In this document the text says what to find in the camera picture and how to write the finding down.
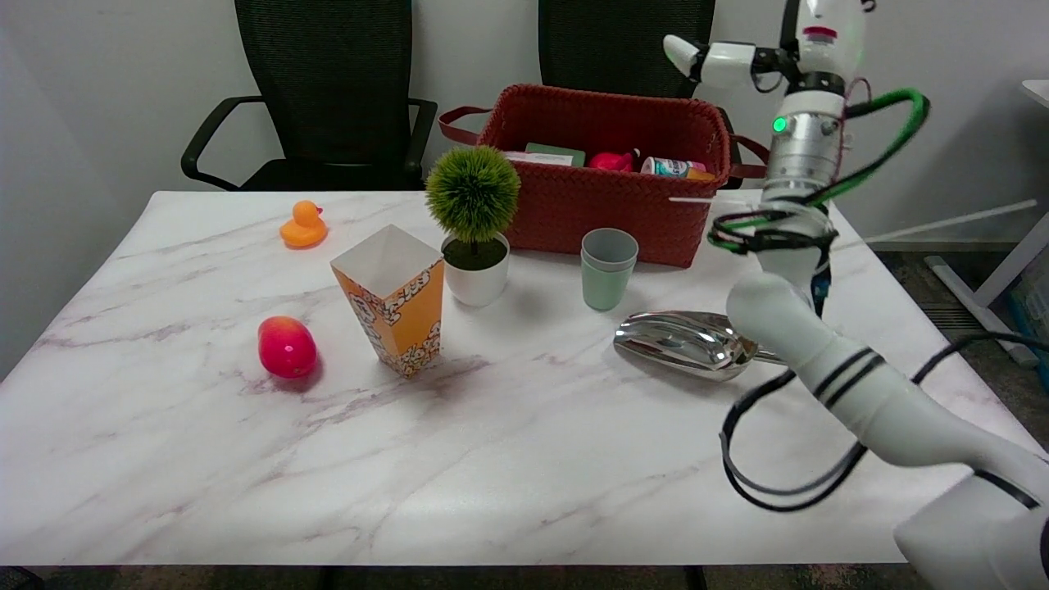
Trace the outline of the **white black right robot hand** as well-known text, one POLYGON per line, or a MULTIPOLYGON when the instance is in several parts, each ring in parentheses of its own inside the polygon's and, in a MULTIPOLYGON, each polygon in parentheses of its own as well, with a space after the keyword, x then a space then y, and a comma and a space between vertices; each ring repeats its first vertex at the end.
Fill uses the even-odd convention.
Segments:
POLYGON ((875 1, 788 1, 784 4, 779 45, 698 43, 667 34, 663 50, 675 69, 698 84, 730 89, 751 83, 761 93, 771 88, 759 77, 778 75, 789 91, 838 91, 858 70, 865 45, 865 18, 875 1))

